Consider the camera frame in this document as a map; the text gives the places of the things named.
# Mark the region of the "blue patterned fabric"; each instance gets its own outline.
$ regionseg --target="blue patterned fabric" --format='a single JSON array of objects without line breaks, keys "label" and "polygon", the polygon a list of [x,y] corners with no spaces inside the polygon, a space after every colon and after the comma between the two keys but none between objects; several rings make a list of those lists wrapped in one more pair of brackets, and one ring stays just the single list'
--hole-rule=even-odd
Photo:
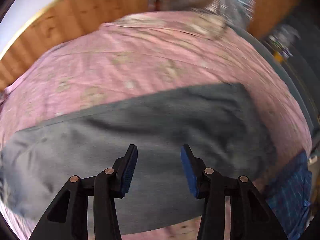
[{"label": "blue patterned fabric", "polygon": [[302,152],[285,166],[264,193],[289,240],[297,240],[305,229],[311,177],[306,153]]}]

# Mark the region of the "pink bedsheet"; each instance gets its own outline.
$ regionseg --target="pink bedsheet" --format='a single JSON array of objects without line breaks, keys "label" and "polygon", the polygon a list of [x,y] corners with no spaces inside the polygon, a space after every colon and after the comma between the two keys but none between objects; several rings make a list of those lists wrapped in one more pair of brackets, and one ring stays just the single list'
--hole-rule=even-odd
[{"label": "pink bedsheet", "polygon": [[[311,137],[284,82],[248,42],[223,27],[221,18],[195,12],[146,13],[105,23],[94,33],[56,46],[6,89],[1,147],[18,130],[79,109],[177,87],[240,82],[278,153],[277,163],[255,182],[262,189],[297,153],[310,152]],[[12,222],[12,214],[3,208],[1,212]],[[186,223],[193,226],[185,231],[194,235],[198,223]],[[12,228],[27,239],[19,226]],[[180,226],[172,226],[124,239],[178,239],[180,231]]]}]

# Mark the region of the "screw head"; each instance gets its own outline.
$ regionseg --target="screw head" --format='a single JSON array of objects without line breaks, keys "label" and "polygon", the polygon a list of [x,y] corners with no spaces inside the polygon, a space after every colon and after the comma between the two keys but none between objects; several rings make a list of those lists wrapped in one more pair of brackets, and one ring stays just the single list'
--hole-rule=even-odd
[{"label": "screw head", "polygon": [[204,169],[204,173],[205,173],[205,174],[212,174],[213,172],[214,172],[214,170],[211,169],[211,168],[205,168],[205,169]]},{"label": "screw head", "polygon": [[79,180],[79,177],[78,176],[72,176],[70,178],[70,182],[77,182]]},{"label": "screw head", "polygon": [[248,177],[246,177],[246,176],[241,176],[241,177],[240,177],[240,180],[241,180],[243,183],[246,183],[246,182],[249,181]]},{"label": "screw head", "polygon": [[114,170],[113,168],[107,168],[107,169],[105,169],[105,171],[104,171],[105,174],[112,174],[112,173],[114,173],[114,172],[115,172],[115,170]]}]

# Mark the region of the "gray cloth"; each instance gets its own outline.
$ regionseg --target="gray cloth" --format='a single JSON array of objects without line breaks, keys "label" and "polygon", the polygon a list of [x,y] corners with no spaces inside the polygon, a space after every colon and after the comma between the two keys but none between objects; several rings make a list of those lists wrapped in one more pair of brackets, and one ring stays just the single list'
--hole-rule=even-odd
[{"label": "gray cloth", "polygon": [[129,193],[116,200],[122,234],[201,215],[188,191],[180,147],[229,177],[256,179],[276,160],[268,130],[241,84],[193,86],[95,106],[15,133],[1,151],[1,199],[39,220],[72,175],[95,176],[139,155]]}]

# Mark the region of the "blue gripper pad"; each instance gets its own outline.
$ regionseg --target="blue gripper pad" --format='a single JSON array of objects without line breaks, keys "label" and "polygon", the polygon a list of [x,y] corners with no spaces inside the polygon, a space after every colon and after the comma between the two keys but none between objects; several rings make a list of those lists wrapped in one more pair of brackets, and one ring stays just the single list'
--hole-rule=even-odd
[{"label": "blue gripper pad", "polygon": [[134,146],[133,152],[130,155],[130,158],[128,160],[127,166],[124,170],[124,173],[121,177],[121,194],[124,196],[126,193],[129,192],[130,184],[132,181],[134,169],[136,167],[138,160],[138,148]]},{"label": "blue gripper pad", "polygon": [[187,177],[190,193],[195,198],[197,198],[199,195],[199,190],[197,188],[197,178],[196,178],[195,174],[193,173],[191,163],[190,163],[189,158],[187,156],[187,153],[183,147],[181,147],[180,157],[181,157],[181,161],[182,161],[184,174]]}]

